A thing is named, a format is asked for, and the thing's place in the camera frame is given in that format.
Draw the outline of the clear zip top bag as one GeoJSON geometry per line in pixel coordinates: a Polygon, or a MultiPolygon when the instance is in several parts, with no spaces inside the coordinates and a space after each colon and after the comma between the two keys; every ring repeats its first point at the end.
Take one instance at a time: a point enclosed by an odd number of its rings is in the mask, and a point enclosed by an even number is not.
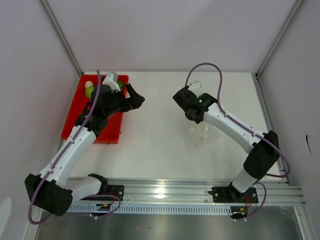
{"type": "Polygon", "coordinates": [[[191,147],[199,148],[200,146],[209,145],[215,142],[215,133],[212,128],[205,122],[199,124],[193,121],[185,123],[186,142],[191,147]]]}

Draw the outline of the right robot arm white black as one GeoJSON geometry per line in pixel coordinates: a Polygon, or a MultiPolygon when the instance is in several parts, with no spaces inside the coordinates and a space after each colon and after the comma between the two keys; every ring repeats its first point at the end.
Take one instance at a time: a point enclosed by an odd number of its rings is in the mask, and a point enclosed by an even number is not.
{"type": "Polygon", "coordinates": [[[189,86],[180,89],[172,98],[188,120],[196,124],[206,122],[218,128],[248,154],[242,170],[227,187],[227,197],[231,202],[238,203],[246,197],[248,189],[266,176],[278,161],[278,135],[272,130],[268,133],[256,130],[228,115],[216,98],[208,93],[198,95],[189,86]]]}

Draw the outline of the green bell pepper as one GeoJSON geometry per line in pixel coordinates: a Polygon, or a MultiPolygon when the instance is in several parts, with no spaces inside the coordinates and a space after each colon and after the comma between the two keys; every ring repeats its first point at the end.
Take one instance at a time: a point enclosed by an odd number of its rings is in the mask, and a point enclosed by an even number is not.
{"type": "Polygon", "coordinates": [[[117,84],[121,90],[125,88],[125,83],[123,81],[118,81],[117,84]]]}

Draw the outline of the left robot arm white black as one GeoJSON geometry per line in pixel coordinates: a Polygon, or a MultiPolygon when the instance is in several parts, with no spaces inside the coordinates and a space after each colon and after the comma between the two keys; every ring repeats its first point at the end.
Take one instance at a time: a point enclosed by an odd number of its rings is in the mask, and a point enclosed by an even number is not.
{"type": "Polygon", "coordinates": [[[107,127],[109,118],[141,107],[145,98],[131,84],[115,90],[110,85],[96,86],[91,100],[78,116],[67,141],[39,174],[29,174],[24,183],[30,200],[28,217],[34,206],[57,217],[64,215],[73,202],[85,198],[109,198],[108,180],[91,173],[77,184],[67,185],[67,180],[79,159],[107,127]]]}

